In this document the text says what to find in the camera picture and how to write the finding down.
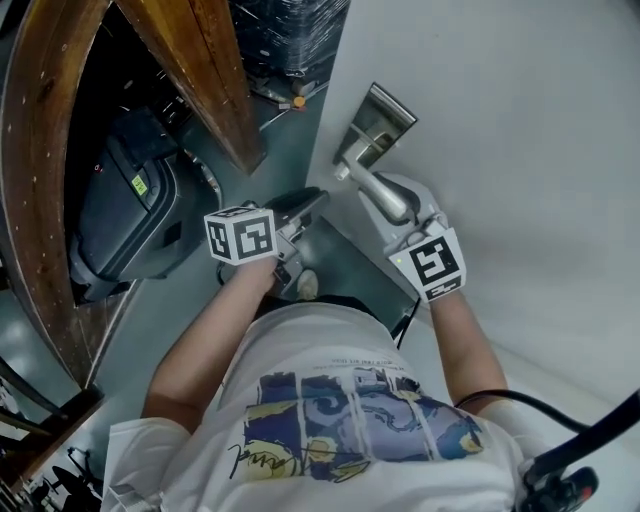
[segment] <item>gray floor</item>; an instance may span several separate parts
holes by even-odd
[[[309,102],[306,112],[287,114],[263,132],[268,158],[250,177],[243,176],[224,160],[198,121],[190,122],[182,134],[182,143],[211,167],[222,185],[227,206],[247,199],[261,204],[304,186],[323,100],[324,94],[319,94]],[[264,106],[260,106],[259,116],[264,116],[264,112]],[[321,293],[356,296],[388,327],[394,326],[411,308],[409,297],[325,221],[318,221],[308,230],[299,248],[306,266],[318,273]],[[154,369],[216,294],[219,286],[215,269],[208,248],[203,245],[167,279],[149,280],[141,285],[97,375],[96,382],[106,402],[62,450],[67,446],[89,448],[93,453],[92,467],[97,473],[103,470],[109,427],[139,416]],[[5,329],[4,337],[0,333],[0,355],[5,357],[11,350],[9,330]],[[55,401],[62,403],[75,392],[75,387],[55,364],[49,366],[43,378],[58,383]],[[64,464],[60,457],[56,457],[55,463]]]

